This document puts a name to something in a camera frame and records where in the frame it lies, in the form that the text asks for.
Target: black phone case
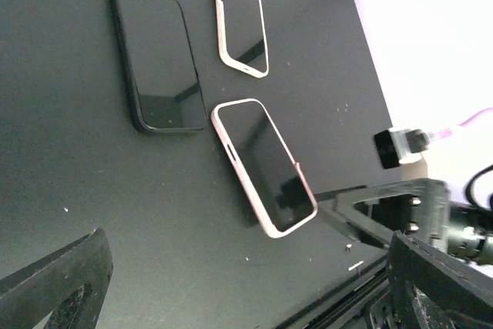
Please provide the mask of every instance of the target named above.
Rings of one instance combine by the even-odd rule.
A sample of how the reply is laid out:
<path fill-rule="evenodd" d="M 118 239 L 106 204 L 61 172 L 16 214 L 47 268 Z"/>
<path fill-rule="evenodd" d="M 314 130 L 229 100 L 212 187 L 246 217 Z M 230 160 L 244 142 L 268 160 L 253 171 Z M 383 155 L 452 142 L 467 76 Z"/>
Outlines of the black phone case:
<path fill-rule="evenodd" d="M 118 39 L 118 44 L 119 44 L 119 50 L 121 54 L 121 59 L 122 59 L 122 66 L 123 70 L 125 73 L 125 80 L 126 80 L 126 90 L 127 90 L 127 95 L 129 98 L 129 106 L 130 106 L 130 114 L 132 117 L 132 122 L 135 128 L 141 132 L 141 133 L 196 133 L 206 127 L 206 122 L 207 122 L 207 115 L 206 115 L 206 108 L 203 102 L 203 95 L 202 95 L 202 89 L 200 88 L 200 80 L 199 80 L 199 75 L 198 72 L 196 71 L 195 67 L 195 59 L 193 58 L 193 52 L 192 52 L 192 46 L 190 45 L 190 40 L 188 36 L 188 28 L 186 27 L 186 22 L 185 22 L 185 16 L 183 14 L 183 10 L 181 5 L 178 3 L 177 0 L 173 0 L 176 2 L 176 4 L 179 7 L 179 10 L 181 12 L 182 20 L 183 20 L 183 25 L 185 26 L 185 32 L 186 32 L 186 39 L 188 42 L 189 50 L 190 50 L 190 55 L 192 57 L 193 61 L 193 68 L 195 69 L 195 74 L 196 74 L 196 79 L 197 82 L 199 83 L 199 90 L 200 90 L 200 98 L 201 98 L 201 103 L 203 107 L 203 125 L 200 128 L 164 128 L 164 129 L 158 129 L 152 126 L 149 126 L 146 124 L 144 118 L 143 118 L 143 112 L 142 108 L 140 105 L 139 101 L 139 94 L 137 90 L 137 81 L 135 80 L 135 76 L 133 74 L 132 70 L 132 64 L 129 61 L 129 53 L 127 50 L 127 45 L 125 42 L 125 30 L 123 28 L 123 20 L 121 18 L 121 12 L 119 10 L 119 0 L 109 0 L 111 9 L 112 9 L 112 17 L 113 17 L 113 22 L 115 24 L 115 29 L 116 29 L 116 37 Z"/>

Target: black cable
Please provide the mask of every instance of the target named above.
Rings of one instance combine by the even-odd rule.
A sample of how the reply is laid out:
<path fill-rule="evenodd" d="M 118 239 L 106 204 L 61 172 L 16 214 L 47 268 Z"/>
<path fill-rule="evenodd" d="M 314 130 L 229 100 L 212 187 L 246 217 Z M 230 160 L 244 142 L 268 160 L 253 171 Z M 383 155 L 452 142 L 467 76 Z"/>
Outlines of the black cable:
<path fill-rule="evenodd" d="M 474 195 L 472 194 L 472 188 L 476 182 L 477 179 L 479 179 L 481 176 L 485 175 L 486 173 L 489 173 L 490 171 L 493 171 L 493 164 L 491 164 L 490 166 L 486 167 L 485 169 L 479 171 L 478 173 L 476 173 L 470 180 L 469 182 L 467 183 L 467 185 L 465 186 L 464 188 L 464 196 L 465 196 L 465 199 L 468 200 L 468 202 L 476 207 L 476 208 L 481 208 L 481 206 L 479 205 L 479 203 L 476 201 L 476 199 L 474 198 Z M 493 194 L 490 195 L 489 197 L 489 206 L 490 206 L 490 209 L 491 211 L 493 211 Z"/>

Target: pink cable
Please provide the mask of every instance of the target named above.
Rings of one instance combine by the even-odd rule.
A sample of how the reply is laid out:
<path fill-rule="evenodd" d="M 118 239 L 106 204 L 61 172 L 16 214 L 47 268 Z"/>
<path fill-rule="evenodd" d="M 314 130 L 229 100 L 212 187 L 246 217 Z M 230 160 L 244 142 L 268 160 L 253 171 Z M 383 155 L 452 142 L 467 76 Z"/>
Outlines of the pink cable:
<path fill-rule="evenodd" d="M 481 116 L 483 113 L 486 113 L 486 112 L 493 112 L 493 107 L 485 108 L 482 111 L 479 111 L 475 115 L 473 115 L 473 116 L 469 117 L 468 119 L 466 119 L 463 123 L 459 124 L 459 126 L 460 127 L 466 127 L 467 125 L 469 125 L 470 123 L 472 123 L 475 119 L 477 119 L 479 116 Z"/>
<path fill-rule="evenodd" d="M 466 127 L 470 123 L 472 123 L 473 121 L 475 121 L 479 116 L 482 116 L 483 114 L 485 114 L 487 112 L 493 112 L 493 107 L 485 108 L 485 109 L 483 109 L 483 110 L 475 113 L 473 116 L 471 116 L 468 119 L 466 119 L 463 123 L 458 124 L 458 126 L 460 126 L 460 127 Z M 448 138 L 449 136 L 452 136 L 452 134 L 454 134 L 454 130 L 451 127 L 448 127 L 447 129 L 443 129 L 443 130 L 440 130 L 440 131 L 437 132 L 437 136 L 438 136 L 439 139 Z"/>

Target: phone screen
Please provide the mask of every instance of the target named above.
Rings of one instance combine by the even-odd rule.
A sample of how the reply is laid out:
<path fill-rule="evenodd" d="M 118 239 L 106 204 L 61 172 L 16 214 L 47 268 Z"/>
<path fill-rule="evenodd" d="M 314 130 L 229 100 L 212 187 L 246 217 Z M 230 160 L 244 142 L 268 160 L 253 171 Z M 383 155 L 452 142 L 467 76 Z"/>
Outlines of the phone screen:
<path fill-rule="evenodd" d="M 206 113 L 176 0 L 116 0 L 129 88 L 147 129 L 202 129 Z"/>
<path fill-rule="evenodd" d="M 286 231 L 311 215 L 308 192 L 265 109 L 244 102 L 218 115 L 276 228 Z"/>
<path fill-rule="evenodd" d="M 228 54 L 231 58 L 257 71 L 267 71 L 260 1 L 222 1 Z"/>

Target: cable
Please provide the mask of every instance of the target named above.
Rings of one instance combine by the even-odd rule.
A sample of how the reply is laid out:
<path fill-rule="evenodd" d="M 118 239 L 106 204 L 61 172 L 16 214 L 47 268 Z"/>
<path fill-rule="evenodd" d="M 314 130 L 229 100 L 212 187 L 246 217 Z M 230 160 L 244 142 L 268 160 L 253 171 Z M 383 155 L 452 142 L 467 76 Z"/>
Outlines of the cable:
<path fill-rule="evenodd" d="M 459 126 L 460 127 L 466 127 L 467 125 L 472 123 L 475 119 L 477 119 L 479 116 L 482 116 L 484 113 L 487 113 L 487 112 L 493 112 L 493 107 L 485 108 L 485 109 L 479 111 L 478 113 L 476 113 L 473 116 L 466 119 L 463 123 L 460 123 Z"/>
<path fill-rule="evenodd" d="M 493 107 L 482 109 L 481 111 L 475 113 L 473 116 L 466 119 L 463 123 L 459 123 L 456 127 L 465 128 L 469 126 L 473 121 L 475 121 L 478 117 L 483 116 L 485 113 L 493 112 Z M 439 130 L 437 133 L 433 135 L 436 139 L 444 139 L 452 136 L 454 134 L 454 128 L 448 127 L 447 129 Z"/>
<path fill-rule="evenodd" d="M 490 171 L 493 171 L 493 164 L 491 164 L 490 166 L 486 167 L 485 169 L 479 171 L 478 173 L 476 173 L 470 180 L 469 182 L 467 183 L 467 185 L 465 186 L 464 188 L 464 197 L 466 200 L 468 200 L 468 202 L 476 207 L 476 208 L 481 208 L 481 206 L 479 205 L 479 203 L 476 201 L 476 199 L 474 198 L 474 195 L 472 193 L 472 187 L 474 186 L 475 182 L 477 179 L 479 179 L 481 176 L 485 175 L 486 173 L 489 173 Z M 493 194 L 490 195 L 489 197 L 489 206 L 490 206 L 490 209 L 491 211 L 493 211 Z"/>

